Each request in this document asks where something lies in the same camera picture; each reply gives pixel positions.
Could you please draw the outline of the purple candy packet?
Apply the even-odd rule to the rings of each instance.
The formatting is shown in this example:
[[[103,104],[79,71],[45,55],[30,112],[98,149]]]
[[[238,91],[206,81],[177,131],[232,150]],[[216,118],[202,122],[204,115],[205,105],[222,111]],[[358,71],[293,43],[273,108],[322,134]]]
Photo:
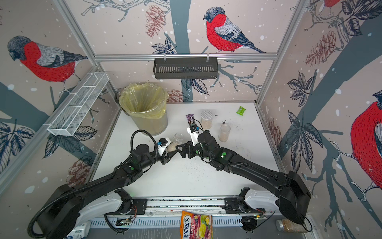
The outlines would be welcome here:
[[[194,114],[188,114],[186,115],[186,118],[188,120],[189,127],[194,127],[195,124],[195,119],[194,119]]]

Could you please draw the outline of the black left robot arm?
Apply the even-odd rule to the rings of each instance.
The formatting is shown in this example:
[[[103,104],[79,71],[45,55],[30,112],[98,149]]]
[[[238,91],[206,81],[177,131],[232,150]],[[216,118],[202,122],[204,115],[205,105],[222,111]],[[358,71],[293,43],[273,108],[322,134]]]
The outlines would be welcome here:
[[[116,166],[112,173],[84,185],[58,187],[43,207],[32,217],[27,227],[33,239],[62,239],[75,227],[80,211],[107,193],[122,191],[138,180],[152,165],[166,164],[170,157],[165,153],[171,141],[161,138],[154,142],[154,150],[147,144],[131,146],[128,158]]]

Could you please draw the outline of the white blue-lid container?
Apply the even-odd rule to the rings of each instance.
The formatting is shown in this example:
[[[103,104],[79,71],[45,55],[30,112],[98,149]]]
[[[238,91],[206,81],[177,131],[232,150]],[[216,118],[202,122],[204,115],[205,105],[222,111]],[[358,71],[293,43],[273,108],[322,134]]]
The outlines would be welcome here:
[[[91,227],[91,221],[84,222],[75,227],[67,236],[66,239],[84,239],[88,236]]]

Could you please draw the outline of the wide jar patterned lid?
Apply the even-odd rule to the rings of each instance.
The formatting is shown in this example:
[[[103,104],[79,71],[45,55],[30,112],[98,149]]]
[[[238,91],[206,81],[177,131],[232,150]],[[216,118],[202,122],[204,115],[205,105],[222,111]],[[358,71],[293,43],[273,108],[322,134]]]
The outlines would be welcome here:
[[[210,129],[212,127],[213,113],[205,110],[201,113],[201,124],[203,129]]]

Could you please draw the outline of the grain-filled jar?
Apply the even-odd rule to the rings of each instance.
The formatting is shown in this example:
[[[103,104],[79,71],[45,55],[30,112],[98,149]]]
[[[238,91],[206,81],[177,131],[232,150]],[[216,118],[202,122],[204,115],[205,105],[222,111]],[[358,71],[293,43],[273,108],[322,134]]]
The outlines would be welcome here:
[[[307,233],[308,232],[303,225],[296,224],[288,219],[277,220],[276,227],[280,232],[286,232],[286,233]]]

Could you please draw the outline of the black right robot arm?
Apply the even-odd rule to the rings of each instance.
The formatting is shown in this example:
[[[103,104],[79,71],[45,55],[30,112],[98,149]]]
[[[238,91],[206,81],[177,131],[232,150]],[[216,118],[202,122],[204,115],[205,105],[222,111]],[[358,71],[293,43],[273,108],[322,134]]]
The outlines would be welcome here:
[[[239,175],[260,185],[277,197],[276,205],[283,216],[296,224],[304,224],[311,193],[297,173],[285,174],[265,168],[216,143],[193,145],[190,141],[177,145],[176,150],[182,158],[207,159],[218,171]]]

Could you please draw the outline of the Fox's candy bag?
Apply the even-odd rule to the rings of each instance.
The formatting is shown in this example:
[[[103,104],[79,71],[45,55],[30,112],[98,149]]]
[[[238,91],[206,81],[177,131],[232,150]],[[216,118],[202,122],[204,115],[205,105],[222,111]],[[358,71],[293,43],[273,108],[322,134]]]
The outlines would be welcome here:
[[[212,215],[194,214],[182,211],[180,239],[212,239]]]

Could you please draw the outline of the green snack packet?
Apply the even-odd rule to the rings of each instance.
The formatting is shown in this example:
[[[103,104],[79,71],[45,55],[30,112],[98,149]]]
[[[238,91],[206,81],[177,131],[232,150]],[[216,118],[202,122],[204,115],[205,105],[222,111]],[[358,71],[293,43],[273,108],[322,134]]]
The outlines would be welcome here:
[[[244,113],[245,113],[245,111],[246,111],[246,109],[245,109],[244,107],[240,106],[236,113],[237,113],[238,115],[243,116]]]

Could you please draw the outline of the black hanging basket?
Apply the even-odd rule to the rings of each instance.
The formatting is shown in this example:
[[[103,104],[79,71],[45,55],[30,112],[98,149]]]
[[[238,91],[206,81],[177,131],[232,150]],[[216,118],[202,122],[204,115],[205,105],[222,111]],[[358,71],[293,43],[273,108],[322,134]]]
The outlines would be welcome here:
[[[215,79],[218,77],[216,57],[156,58],[153,73],[158,80]]]

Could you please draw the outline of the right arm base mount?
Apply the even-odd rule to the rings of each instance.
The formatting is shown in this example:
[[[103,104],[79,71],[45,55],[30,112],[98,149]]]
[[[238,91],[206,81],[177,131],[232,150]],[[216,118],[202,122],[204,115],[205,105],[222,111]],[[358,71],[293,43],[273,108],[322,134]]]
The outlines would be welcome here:
[[[222,209],[224,209],[227,214],[265,214],[266,210],[264,208],[251,208],[245,202],[245,196],[249,190],[249,187],[245,187],[241,190],[237,197],[224,198],[224,205],[222,206]]]

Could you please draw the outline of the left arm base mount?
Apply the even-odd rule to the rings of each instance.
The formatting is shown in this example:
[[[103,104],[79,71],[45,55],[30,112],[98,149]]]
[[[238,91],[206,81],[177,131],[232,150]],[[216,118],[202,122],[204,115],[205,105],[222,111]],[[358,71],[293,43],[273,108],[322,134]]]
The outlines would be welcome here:
[[[116,199],[119,206],[106,213],[108,216],[120,216],[120,215],[144,215],[147,208],[148,199],[145,198],[133,198],[124,189],[117,189],[112,191],[112,199]]]

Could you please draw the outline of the bin with yellow bag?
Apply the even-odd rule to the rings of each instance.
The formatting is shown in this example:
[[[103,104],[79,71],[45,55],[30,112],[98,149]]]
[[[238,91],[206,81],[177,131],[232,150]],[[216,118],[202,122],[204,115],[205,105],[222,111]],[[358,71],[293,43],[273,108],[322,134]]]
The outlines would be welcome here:
[[[168,126],[168,93],[158,85],[130,84],[121,90],[118,103],[139,129],[161,134]]]

